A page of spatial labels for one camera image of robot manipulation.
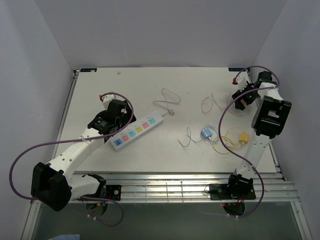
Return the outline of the white multicolour power strip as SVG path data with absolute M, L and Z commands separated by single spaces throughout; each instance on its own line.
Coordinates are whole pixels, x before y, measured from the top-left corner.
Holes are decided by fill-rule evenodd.
M 108 140 L 109 145 L 113 150 L 119 151 L 163 123 L 164 118 L 157 111 L 153 111 L 147 116 L 130 123 L 122 131 L 111 137 Z

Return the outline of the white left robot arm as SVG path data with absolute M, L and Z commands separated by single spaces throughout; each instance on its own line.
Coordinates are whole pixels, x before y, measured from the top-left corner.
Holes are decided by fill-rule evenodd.
M 62 210 L 71 199 L 83 196 L 100 200 L 106 195 L 106 180 L 97 174 L 73 178 L 77 168 L 127 123 L 136 120 L 128 101 L 111 99 L 87 125 L 78 142 L 56 158 L 39 162 L 32 172 L 31 195 L 52 210 Z

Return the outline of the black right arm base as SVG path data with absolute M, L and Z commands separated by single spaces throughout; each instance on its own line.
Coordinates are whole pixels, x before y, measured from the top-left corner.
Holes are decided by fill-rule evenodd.
M 204 193 L 211 200 L 222 201 L 224 211 L 233 217 L 240 217 L 245 213 L 245 200 L 255 200 L 256 194 L 252 188 L 248 193 L 232 191 L 227 184 L 211 183 L 204 188 Z

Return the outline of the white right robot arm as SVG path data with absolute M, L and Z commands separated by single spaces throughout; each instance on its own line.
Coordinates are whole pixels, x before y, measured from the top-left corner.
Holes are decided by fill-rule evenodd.
M 233 80 L 233 84 L 238 86 L 238 90 L 232 95 L 233 99 L 244 92 L 255 90 L 235 101 L 237 110 L 244 110 L 245 106 L 260 98 L 260 105 L 251 123 L 253 134 L 244 155 L 246 160 L 242 161 L 230 175 L 225 189 L 230 198 L 237 199 L 242 194 L 247 195 L 253 188 L 254 169 L 272 139 L 283 131 L 292 103 L 280 96 L 278 84 L 273 81 L 272 74 L 268 71 L 260 72 L 255 83 L 237 77 Z

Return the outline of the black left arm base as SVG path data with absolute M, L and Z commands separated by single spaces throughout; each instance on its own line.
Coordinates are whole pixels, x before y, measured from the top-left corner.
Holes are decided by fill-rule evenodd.
M 113 201 L 120 201 L 122 193 L 122 185 L 107 184 L 100 193 L 87 194 L 85 197 L 90 198 L 104 198 Z M 96 203 L 87 203 L 86 211 L 89 215 L 94 217 L 101 217 L 108 209 L 109 204 L 105 201 Z

